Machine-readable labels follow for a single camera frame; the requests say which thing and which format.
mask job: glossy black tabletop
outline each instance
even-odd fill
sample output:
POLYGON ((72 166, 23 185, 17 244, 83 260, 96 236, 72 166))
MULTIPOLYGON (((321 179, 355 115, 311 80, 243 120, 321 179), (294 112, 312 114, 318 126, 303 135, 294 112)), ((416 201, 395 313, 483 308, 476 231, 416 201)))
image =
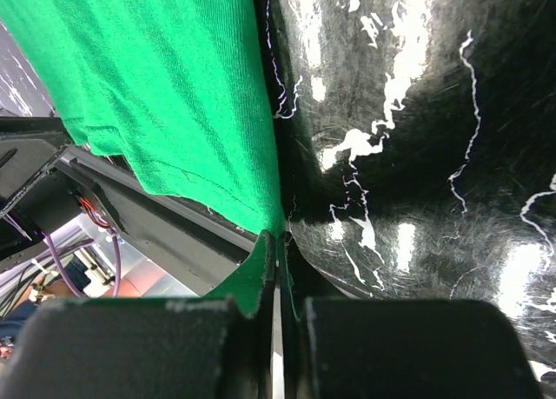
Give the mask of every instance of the glossy black tabletop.
POLYGON ((556 0, 255 0, 282 204, 361 297, 497 305, 556 397, 556 0))

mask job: green towel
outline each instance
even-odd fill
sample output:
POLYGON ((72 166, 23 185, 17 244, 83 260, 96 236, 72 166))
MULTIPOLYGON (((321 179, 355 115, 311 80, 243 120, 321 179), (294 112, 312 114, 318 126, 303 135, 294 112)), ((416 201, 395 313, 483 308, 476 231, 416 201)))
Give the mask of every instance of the green towel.
POLYGON ((152 194, 284 225, 253 0, 0 0, 77 144, 152 194))

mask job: green fabric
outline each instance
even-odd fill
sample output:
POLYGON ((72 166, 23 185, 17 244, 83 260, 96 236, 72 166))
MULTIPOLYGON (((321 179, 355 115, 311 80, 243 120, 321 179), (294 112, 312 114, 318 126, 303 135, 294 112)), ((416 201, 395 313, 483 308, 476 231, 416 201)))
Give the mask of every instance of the green fabric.
POLYGON ((150 193, 283 230, 253 0, 0 0, 68 132, 150 193))

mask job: blue clothing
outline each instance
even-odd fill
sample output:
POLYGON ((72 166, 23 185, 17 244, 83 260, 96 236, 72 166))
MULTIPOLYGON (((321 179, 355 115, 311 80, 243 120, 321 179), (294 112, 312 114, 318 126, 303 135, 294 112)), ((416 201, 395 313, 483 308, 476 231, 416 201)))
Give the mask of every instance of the blue clothing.
MULTIPOLYGON (((90 279, 85 275, 87 270, 85 265, 78 259, 73 259, 65 267, 65 270, 71 281, 76 285, 76 288, 83 292, 90 283, 90 279)), ((19 333, 29 317, 36 311, 36 308, 37 306, 33 302, 25 301, 0 322, 0 357, 7 358, 10 356, 11 349, 16 343, 19 333)))

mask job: green cloth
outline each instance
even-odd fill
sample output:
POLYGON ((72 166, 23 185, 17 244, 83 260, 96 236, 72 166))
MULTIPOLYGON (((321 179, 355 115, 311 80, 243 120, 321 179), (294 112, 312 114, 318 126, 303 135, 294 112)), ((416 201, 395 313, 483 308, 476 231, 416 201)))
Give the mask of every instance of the green cloth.
POLYGON ((253 0, 0 0, 77 144, 152 194, 283 230, 253 0))

